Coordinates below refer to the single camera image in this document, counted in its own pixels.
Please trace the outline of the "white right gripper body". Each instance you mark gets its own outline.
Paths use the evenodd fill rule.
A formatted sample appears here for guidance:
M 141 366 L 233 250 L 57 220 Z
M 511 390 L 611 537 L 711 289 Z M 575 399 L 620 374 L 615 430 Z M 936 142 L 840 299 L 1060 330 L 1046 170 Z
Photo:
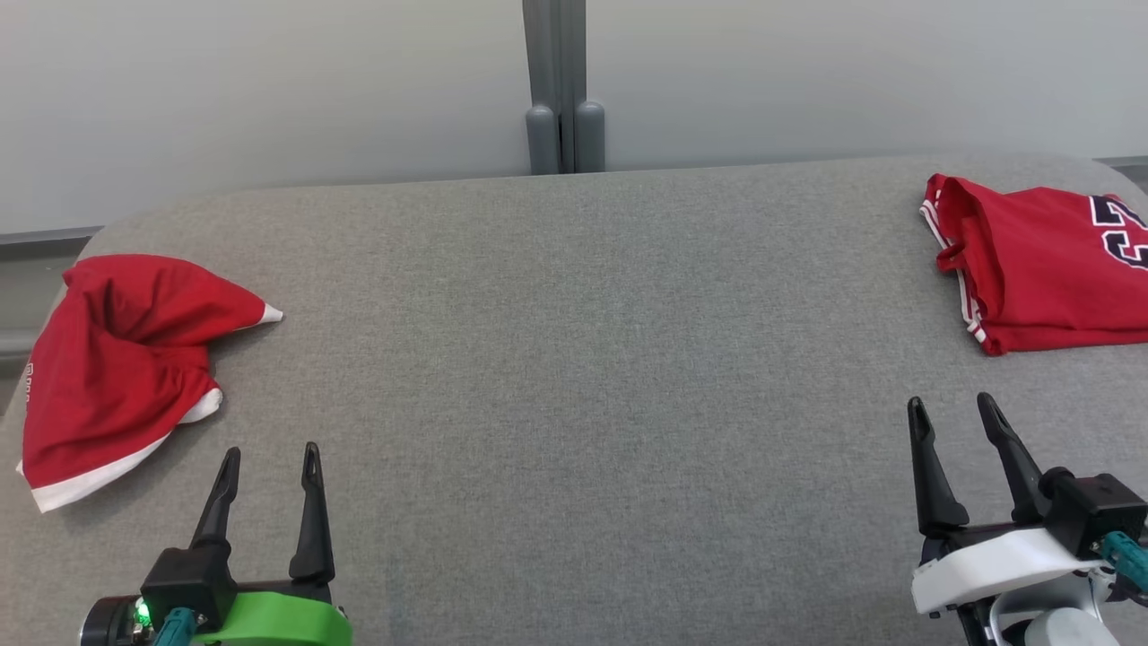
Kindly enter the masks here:
M 916 613 L 955 607 L 1061 579 L 1083 581 L 1094 606 L 1112 598 L 1114 577 L 1099 557 L 1077 557 L 1041 526 L 924 523 L 921 565 L 912 578 Z

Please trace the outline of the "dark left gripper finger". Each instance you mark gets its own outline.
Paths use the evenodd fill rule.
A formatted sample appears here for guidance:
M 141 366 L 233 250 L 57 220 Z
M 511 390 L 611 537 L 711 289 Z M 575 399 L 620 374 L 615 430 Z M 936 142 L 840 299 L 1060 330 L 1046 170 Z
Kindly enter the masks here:
M 304 504 L 298 547 L 290 557 L 290 579 L 295 584 L 329 584 L 335 578 L 335 561 L 321 456 L 315 441 L 305 445 L 300 487 Z
M 212 491 L 205 499 L 204 511 L 197 520 L 196 532 L 191 548 L 227 545 L 230 507 L 235 500 L 239 485 L 241 450 L 228 447 L 214 478 Z

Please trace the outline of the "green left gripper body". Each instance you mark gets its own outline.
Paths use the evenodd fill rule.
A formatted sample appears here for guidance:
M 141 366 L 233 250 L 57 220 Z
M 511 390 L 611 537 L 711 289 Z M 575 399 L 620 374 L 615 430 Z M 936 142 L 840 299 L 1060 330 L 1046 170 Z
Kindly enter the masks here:
M 196 626 L 152 609 L 144 597 L 99 598 L 79 630 L 82 645 L 352 645 L 352 626 L 338 606 L 276 591 L 241 591 L 222 628 Z

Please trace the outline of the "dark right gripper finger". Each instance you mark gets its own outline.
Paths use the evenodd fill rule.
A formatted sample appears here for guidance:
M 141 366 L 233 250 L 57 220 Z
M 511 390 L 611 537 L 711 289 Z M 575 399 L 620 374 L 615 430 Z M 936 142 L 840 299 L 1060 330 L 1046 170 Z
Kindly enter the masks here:
M 996 449 L 1013 496 L 1013 511 L 1010 511 L 1013 523 L 1042 523 L 1050 503 L 1039 490 L 1041 470 L 991 394 L 978 394 L 977 405 L 984 431 L 988 442 Z
M 943 462 L 934 451 L 934 426 L 921 397 L 908 400 L 907 417 L 918 531 L 931 537 L 962 530 L 970 517 L 963 504 L 952 495 Z

